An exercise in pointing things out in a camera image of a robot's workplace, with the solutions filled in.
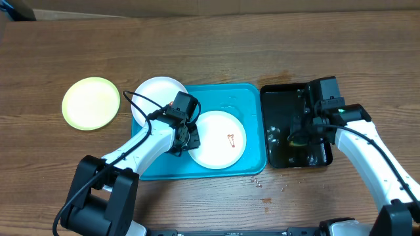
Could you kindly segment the green yellow sponge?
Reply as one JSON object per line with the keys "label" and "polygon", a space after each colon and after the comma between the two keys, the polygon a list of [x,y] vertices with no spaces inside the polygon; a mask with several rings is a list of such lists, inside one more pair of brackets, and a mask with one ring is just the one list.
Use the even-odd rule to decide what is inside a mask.
{"label": "green yellow sponge", "polygon": [[303,141],[289,141],[289,145],[290,146],[294,146],[294,147],[302,147],[302,146],[307,146],[308,142],[303,142]]}

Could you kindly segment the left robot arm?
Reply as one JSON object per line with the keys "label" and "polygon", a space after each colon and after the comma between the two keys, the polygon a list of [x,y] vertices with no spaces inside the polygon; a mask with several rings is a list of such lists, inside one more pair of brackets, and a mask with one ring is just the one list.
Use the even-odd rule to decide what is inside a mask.
{"label": "left robot arm", "polygon": [[178,92],[172,103],[144,114],[141,130],[117,150],[80,160],[64,206],[52,223],[80,235],[147,235],[133,220],[138,182],[163,153],[182,155],[200,146],[196,121],[201,104]]}

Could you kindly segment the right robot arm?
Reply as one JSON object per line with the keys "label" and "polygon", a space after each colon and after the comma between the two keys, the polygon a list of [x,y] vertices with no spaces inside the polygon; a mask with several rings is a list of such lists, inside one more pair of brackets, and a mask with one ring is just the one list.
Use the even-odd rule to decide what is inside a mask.
{"label": "right robot arm", "polygon": [[347,105],[335,77],[308,82],[303,115],[294,117],[292,146],[329,142],[350,160],[378,210],[373,225],[354,218],[320,222],[315,235],[418,235],[419,184],[386,147],[371,116],[360,104]]}

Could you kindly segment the green rimmed plate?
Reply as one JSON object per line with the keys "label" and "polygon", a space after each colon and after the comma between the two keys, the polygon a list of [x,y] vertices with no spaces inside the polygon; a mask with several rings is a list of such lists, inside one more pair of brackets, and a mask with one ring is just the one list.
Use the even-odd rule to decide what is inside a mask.
{"label": "green rimmed plate", "polygon": [[96,130],[116,116],[120,106],[117,87],[101,77],[88,77],[74,83],[62,100],[62,114],[71,127]]}

